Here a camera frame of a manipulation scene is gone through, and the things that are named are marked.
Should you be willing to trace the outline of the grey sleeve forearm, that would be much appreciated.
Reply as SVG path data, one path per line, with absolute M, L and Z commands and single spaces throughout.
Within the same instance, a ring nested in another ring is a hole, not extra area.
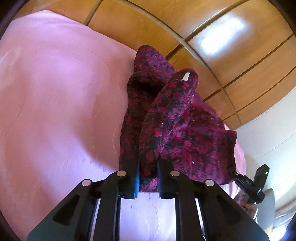
M 265 198 L 257 204 L 255 222 L 266 232 L 270 233 L 273 228 L 275 217 L 275 196 L 272 188 L 264 191 Z

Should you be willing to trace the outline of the person's right hand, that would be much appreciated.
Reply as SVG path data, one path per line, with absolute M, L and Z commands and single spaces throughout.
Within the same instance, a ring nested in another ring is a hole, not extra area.
M 245 195 L 237 195 L 235 197 L 236 203 L 248 214 L 250 218 L 256 221 L 258 207 L 254 203 L 247 202 L 245 199 Z

